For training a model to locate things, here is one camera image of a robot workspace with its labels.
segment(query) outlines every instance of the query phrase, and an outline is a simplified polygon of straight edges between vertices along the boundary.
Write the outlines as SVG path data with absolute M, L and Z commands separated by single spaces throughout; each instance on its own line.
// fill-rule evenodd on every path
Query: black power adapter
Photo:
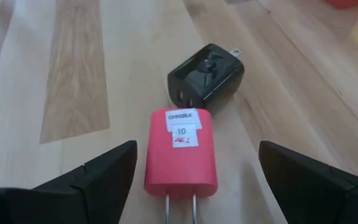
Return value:
M 216 98 L 238 88 L 244 66 L 231 53 L 208 44 L 168 74 L 168 91 L 179 108 L 206 108 Z

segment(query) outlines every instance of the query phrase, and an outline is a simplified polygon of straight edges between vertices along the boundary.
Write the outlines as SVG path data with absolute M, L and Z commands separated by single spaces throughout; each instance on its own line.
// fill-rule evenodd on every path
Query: glossy black surface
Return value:
M 259 161 L 288 224 L 358 223 L 358 176 L 268 141 Z
M 241 82 L 240 60 L 214 44 L 208 44 L 168 74 L 171 100 L 179 108 L 205 108 L 218 94 L 232 91 Z

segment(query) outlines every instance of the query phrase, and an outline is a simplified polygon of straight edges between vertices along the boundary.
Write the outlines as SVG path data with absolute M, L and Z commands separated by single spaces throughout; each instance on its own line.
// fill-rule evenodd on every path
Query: black plastic object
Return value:
M 358 224 L 358 176 L 268 141 L 259 161 L 288 224 Z
M 244 74 L 241 61 L 208 44 L 168 74 L 168 91 L 179 108 L 206 108 L 221 95 L 232 94 Z
M 128 141 L 32 190 L 0 189 L 0 223 L 119 223 L 136 160 Z

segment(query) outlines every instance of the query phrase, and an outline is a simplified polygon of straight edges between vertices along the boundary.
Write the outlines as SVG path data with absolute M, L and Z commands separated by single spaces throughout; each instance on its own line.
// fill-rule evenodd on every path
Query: metal prong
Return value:
M 197 224 L 197 196 L 193 194 L 193 224 Z
M 165 224 L 169 224 L 169 194 L 165 196 Z
M 233 50 L 230 51 L 230 54 L 235 56 L 235 57 L 238 57 L 241 53 L 242 52 L 239 49 L 233 49 Z

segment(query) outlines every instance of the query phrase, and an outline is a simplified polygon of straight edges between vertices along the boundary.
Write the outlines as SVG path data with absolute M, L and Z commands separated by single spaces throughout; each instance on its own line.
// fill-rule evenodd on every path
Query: number 10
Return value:
M 186 134 L 186 129 L 185 128 L 178 128 L 178 133 L 179 134 Z

